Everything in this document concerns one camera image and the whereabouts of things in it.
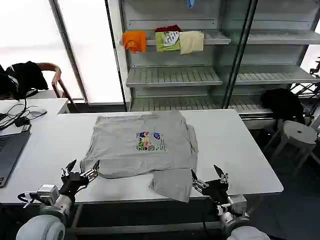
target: black jacket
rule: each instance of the black jacket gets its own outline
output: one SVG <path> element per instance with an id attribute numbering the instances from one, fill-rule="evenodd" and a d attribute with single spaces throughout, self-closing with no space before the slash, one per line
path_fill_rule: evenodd
<path id="1" fill-rule="evenodd" d="M 262 94 L 261 102 L 265 108 L 272 110 L 277 120 L 294 121 L 295 117 L 299 123 L 305 124 L 304 107 L 298 96 L 290 90 L 284 88 L 267 90 Z"/>
<path id="2" fill-rule="evenodd" d="M 18 81 L 18 89 L 12 84 L 12 81 L 8 81 L 8 76 Z M 0 66 L 0 94 L 18 94 L 25 97 L 26 93 L 32 89 L 48 90 L 47 82 L 36 63 L 31 61 L 17 63 L 8 67 L 5 71 Z"/>

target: metal shelf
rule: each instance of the metal shelf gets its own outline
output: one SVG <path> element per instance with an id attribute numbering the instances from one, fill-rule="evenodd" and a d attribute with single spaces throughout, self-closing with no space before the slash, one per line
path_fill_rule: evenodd
<path id="1" fill-rule="evenodd" d="M 240 115 L 261 115 L 272 113 L 270 109 L 266 109 L 261 105 L 260 96 L 252 95 L 233 95 L 228 108 L 236 110 Z"/>
<path id="2" fill-rule="evenodd" d="M 236 85 L 265 85 L 291 83 L 318 83 L 315 78 L 296 65 L 243 65 Z"/>
<path id="3" fill-rule="evenodd" d="M 320 44 L 320 34 L 309 30 L 251 30 L 249 45 Z"/>
<path id="4" fill-rule="evenodd" d="M 129 88 L 221 85 L 210 66 L 134 67 L 126 81 Z"/>
<path id="5" fill-rule="evenodd" d="M 204 110 L 219 107 L 209 96 L 148 97 L 134 99 L 130 111 Z"/>
<path id="6" fill-rule="evenodd" d="M 145 30 L 146 42 L 148 46 L 156 46 L 156 36 L 154 30 Z M 231 39 L 224 36 L 217 30 L 205 30 L 204 31 L 204 45 L 228 45 Z"/>

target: laptop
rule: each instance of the laptop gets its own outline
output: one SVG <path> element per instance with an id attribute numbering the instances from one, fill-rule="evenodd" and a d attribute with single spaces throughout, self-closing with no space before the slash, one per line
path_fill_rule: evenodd
<path id="1" fill-rule="evenodd" d="M 15 168 L 20 153 L 29 139 L 30 126 L 25 125 L 20 133 L 0 136 L 0 188 L 5 186 Z"/>

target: white table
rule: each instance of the white table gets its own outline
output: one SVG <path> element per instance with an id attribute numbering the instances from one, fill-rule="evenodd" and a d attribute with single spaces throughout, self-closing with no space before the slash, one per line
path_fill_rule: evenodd
<path id="1" fill-rule="evenodd" d="M 24 109 L 25 101 L 22 99 L 20 101 L 17 100 L 0 100 L 0 113 L 5 114 L 10 110 L 10 114 L 18 114 Z M 33 119 L 31 121 L 32 129 L 34 127 L 39 127 L 39 124 L 47 121 L 49 119 L 54 118 L 58 114 L 68 113 L 68 99 L 67 98 L 44 98 L 44 99 L 27 99 L 26 106 L 37 106 L 38 108 L 45 109 L 47 113 L 39 118 Z M 30 111 L 36 110 L 37 107 L 29 108 Z M 16 127 L 14 124 L 4 131 L 0 132 L 0 136 L 7 135 L 7 134 L 15 134 L 20 133 L 22 129 L 21 127 Z"/>
<path id="2" fill-rule="evenodd" d="M 17 195 L 36 191 L 42 184 L 59 188 L 61 168 L 85 156 L 97 116 L 141 115 L 148 112 L 59 114 L 42 123 L 30 137 L 7 186 L 0 189 L 1 203 L 20 203 Z M 216 164 L 229 173 L 230 195 L 269 194 L 283 191 L 283 186 L 243 121 L 233 109 L 181 111 L 195 129 L 198 141 L 197 176 L 203 181 L 216 179 Z M 76 196 L 77 203 L 126 200 L 159 200 L 165 197 L 148 185 L 152 173 L 128 178 L 98 177 Z M 192 190 L 191 197 L 201 194 Z"/>

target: chair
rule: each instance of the chair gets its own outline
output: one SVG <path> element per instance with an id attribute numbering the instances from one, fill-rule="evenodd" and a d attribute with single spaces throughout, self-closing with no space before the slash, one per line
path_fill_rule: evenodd
<path id="1" fill-rule="evenodd" d="M 285 121 L 282 127 L 276 131 L 271 140 L 264 147 L 264 153 L 279 134 L 281 134 L 281 142 L 271 156 L 271 164 L 276 160 L 277 156 L 286 144 L 291 144 L 298 148 L 299 153 L 297 157 L 301 157 L 300 162 L 293 171 L 292 176 L 296 176 L 298 174 L 300 168 L 310 155 L 318 162 L 318 158 L 312 153 L 313 149 L 316 147 L 316 140 L 318 137 L 314 128 L 295 121 Z"/>
<path id="2" fill-rule="evenodd" d="M 74 109 L 79 112 L 76 104 L 74 103 L 74 101 L 72 100 L 67 88 L 65 87 L 64 83 L 61 80 L 61 69 L 52 63 L 47 63 L 47 62 L 41 62 L 38 63 L 39 68 L 41 69 L 41 71 L 52 71 L 55 72 L 54 77 L 52 79 L 52 88 L 55 92 L 55 95 L 57 98 L 67 98 L 71 105 L 74 107 Z M 58 90 L 58 84 L 60 85 L 60 87 L 62 88 L 62 93 L 61 91 Z"/>

